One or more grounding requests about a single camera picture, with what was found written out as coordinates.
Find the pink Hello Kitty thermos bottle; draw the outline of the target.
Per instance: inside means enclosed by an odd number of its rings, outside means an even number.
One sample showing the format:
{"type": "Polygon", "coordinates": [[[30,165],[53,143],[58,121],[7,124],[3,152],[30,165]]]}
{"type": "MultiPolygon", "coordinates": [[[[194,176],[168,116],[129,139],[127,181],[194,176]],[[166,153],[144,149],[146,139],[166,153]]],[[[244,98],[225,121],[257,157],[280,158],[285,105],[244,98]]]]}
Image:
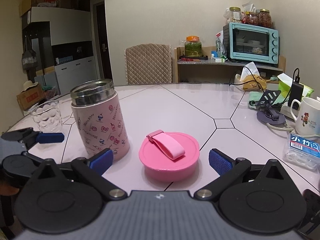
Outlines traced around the pink Hello Kitty thermos bottle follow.
{"type": "Polygon", "coordinates": [[[92,80],[70,92],[71,108],[88,156],[109,148],[114,161],[130,149],[118,93],[111,79],[92,80]]]}

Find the pink bottle lid with strap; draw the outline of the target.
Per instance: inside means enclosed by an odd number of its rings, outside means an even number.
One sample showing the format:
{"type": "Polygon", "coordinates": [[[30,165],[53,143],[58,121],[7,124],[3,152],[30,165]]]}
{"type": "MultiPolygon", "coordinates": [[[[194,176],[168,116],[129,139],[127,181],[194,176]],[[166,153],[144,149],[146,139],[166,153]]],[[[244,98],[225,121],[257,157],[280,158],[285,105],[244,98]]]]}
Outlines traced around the pink bottle lid with strap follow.
{"type": "Polygon", "coordinates": [[[199,157],[197,140],[180,132],[149,133],[139,149],[145,174],[161,182],[187,179],[196,171],[199,157]]]}

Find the cardboard box on floor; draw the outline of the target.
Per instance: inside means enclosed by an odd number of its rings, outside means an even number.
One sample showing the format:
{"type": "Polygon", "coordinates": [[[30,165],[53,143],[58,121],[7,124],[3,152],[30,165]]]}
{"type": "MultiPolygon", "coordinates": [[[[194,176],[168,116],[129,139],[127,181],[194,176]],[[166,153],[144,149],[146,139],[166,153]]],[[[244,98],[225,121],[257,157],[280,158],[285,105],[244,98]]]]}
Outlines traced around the cardboard box on floor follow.
{"type": "Polygon", "coordinates": [[[37,84],[27,90],[21,92],[16,96],[18,105],[22,111],[28,110],[30,107],[39,103],[44,99],[44,93],[42,86],[37,84]]]}

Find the hanging grey bag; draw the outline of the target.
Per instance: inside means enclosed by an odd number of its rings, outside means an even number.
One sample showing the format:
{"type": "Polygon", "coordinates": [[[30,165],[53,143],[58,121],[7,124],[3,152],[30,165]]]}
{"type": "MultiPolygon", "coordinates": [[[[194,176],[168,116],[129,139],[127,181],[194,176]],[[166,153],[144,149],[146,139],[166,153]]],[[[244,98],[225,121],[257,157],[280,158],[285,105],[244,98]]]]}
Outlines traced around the hanging grey bag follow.
{"type": "Polygon", "coordinates": [[[22,68],[29,70],[38,66],[36,52],[32,49],[28,36],[24,37],[23,54],[22,54],[22,68]]]}

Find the black phone holder stand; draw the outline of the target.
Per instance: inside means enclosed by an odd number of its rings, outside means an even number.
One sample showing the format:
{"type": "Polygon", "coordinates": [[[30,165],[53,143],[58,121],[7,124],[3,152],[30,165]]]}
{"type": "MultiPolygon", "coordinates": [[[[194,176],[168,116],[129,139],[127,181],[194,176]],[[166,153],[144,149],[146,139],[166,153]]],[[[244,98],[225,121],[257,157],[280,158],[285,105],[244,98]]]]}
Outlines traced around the black phone holder stand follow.
{"type": "Polygon", "coordinates": [[[259,101],[255,103],[258,109],[257,119],[260,122],[270,125],[285,124],[285,116],[279,113],[273,106],[280,94],[280,90],[266,90],[263,92],[259,101]]]}

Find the green cloth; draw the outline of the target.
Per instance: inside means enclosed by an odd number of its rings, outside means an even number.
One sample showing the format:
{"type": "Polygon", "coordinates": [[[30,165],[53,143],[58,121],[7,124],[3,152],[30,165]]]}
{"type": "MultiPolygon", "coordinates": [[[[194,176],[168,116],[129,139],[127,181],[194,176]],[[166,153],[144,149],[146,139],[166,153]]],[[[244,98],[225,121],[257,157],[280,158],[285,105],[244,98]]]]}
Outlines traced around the green cloth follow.
{"type": "Polygon", "coordinates": [[[248,107],[250,109],[258,109],[263,107],[264,105],[259,104],[261,97],[263,96],[262,92],[249,92],[249,99],[248,99],[248,107]]]}

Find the black power adapter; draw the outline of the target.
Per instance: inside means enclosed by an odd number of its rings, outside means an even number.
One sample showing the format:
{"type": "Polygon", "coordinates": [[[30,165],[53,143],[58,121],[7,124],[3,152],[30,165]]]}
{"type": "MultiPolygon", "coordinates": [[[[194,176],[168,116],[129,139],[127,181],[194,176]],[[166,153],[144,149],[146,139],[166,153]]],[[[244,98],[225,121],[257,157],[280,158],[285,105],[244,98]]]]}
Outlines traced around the black power adapter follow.
{"type": "Polygon", "coordinates": [[[300,83],[293,81],[292,85],[291,85],[291,91],[290,91],[290,96],[289,96],[289,100],[288,100],[288,106],[291,107],[295,110],[299,109],[299,104],[296,102],[293,102],[293,100],[298,100],[301,101],[302,99],[302,95],[303,95],[303,89],[304,86],[301,85],[300,83]]]}

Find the grey white refrigerator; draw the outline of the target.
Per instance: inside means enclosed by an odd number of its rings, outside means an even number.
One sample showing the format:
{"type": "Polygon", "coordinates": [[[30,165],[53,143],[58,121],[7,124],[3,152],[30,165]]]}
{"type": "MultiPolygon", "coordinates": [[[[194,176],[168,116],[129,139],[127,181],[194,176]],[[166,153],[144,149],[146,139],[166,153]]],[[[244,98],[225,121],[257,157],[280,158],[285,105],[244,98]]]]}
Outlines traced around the grey white refrigerator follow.
{"type": "Polygon", "coordinates": [[[95,80],[91,14],[88,11],[32,7],[21,16],[23,70],[31,81],[57,89],[61,95],[95,80]]]}

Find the brown tissue pack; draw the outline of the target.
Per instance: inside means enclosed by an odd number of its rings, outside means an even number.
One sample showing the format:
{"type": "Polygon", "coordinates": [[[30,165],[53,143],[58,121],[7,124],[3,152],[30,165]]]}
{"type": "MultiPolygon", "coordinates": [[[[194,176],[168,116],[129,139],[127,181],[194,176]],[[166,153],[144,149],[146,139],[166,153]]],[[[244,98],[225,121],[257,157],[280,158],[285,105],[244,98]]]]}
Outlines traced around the brown tissue pack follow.
{"type": "Polygon", "coordinates": [[[267,87],[254,62],[244,65],[241,74],[235,75],[233,83],[243,91],[265,91],[267,87]]]}

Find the quilted beige chair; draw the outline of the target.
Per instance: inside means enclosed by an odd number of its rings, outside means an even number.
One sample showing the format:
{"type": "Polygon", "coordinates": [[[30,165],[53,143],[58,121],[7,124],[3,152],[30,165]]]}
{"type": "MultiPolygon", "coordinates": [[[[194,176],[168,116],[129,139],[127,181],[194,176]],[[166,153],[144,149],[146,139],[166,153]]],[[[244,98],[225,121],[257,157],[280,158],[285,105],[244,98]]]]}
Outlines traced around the quilted beige chair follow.
{"type": "Polygon", "coordinates": [[[172,82],[171,46],[139,44],[125,49],[125,73],[128,85],[152,85],[172,82]]]}

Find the wooden shelf cabinet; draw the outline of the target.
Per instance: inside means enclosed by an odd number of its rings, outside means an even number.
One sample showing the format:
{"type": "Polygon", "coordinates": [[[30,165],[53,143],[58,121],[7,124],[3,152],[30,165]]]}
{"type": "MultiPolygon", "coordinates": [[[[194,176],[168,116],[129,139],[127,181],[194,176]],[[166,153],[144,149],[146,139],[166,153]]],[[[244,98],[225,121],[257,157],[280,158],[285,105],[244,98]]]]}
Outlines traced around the wooden shelf cabinet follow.
{"type": "Polygon", "coordinates": [[[208,59],[184,60],[184,47],[174,49],[174,59],[172,62],[173,83],[229,83],[233,82],[236,74],[242,73],[242,68],[246,61],[225,61],[215,62],[211,59],[211,52],[214,46],[203,47],[202,53],[208,59]]]}

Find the green snack bag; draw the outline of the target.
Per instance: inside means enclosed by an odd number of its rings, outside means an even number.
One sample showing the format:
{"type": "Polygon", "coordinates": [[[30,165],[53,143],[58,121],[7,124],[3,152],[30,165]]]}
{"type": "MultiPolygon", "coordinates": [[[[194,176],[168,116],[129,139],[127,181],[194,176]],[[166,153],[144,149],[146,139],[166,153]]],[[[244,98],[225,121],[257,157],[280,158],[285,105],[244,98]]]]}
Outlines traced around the green snack bag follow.
{"type": "Polygon", "coordinates": [[[225,48],[223,45],[223,31],[216,34],[216,52],[218,57],[224,57],[225,48]]]}

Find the orange lid pickle jar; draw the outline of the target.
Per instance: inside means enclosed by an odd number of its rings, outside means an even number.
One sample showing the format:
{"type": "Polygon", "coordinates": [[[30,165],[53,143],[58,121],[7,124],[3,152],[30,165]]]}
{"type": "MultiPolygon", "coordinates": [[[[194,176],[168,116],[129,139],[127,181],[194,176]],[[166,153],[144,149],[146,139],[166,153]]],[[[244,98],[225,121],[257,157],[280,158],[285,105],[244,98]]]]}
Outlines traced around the orange lid pickle jar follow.
{"type": "Polygon", "coordinates": [[[190,57],[202,56],[202,43],[198,36],[187,36],[184,42],[185,55],[190,57]]]}

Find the red chili jar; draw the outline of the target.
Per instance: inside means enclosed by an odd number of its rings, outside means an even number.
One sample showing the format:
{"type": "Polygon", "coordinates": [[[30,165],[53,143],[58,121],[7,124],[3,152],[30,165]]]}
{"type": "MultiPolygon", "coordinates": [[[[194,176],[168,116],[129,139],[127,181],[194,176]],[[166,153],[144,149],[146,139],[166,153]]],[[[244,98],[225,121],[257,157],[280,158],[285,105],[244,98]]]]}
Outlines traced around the red chili jar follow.
{"type": "Polygon", "coordinates": [[[259,16],[255,12],[246,11],[243,22],[244,24],[259,25],[259,16]]]}
{"type": "Polygon", "coordinates": [[[259,11],[259,25],[265,28],[272,27],[272,18],[270,11],[267,9],[260,9],[259,11]]]}

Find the red chili jar left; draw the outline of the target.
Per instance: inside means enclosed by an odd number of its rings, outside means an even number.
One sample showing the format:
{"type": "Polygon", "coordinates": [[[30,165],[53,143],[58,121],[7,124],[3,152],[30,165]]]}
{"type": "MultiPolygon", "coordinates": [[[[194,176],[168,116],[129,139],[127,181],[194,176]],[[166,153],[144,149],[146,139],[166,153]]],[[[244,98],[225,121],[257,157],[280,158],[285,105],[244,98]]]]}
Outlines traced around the red chili jar left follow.
{"type": "Polygon", "coordinates": [[[255,12],[246,11],[243,22],[244,24],[259,25],[259,16],[255,12]]]}

